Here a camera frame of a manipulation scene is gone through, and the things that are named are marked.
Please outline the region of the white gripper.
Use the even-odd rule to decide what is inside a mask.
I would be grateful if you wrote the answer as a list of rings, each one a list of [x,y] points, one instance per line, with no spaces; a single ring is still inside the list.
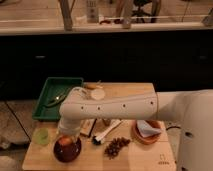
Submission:
[[[81,122],[79,120],[60,120],[58,132],[68,136],[78,136],[80,134]]]

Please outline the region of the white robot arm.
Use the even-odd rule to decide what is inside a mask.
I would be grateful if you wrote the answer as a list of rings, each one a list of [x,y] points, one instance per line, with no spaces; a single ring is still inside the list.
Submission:
[[[59,108],[58,130],[77,135],[84,119],[176,121],[181,125],[177,171],[213,171],[213,90],[152,92],[92,100],[72,89]]]

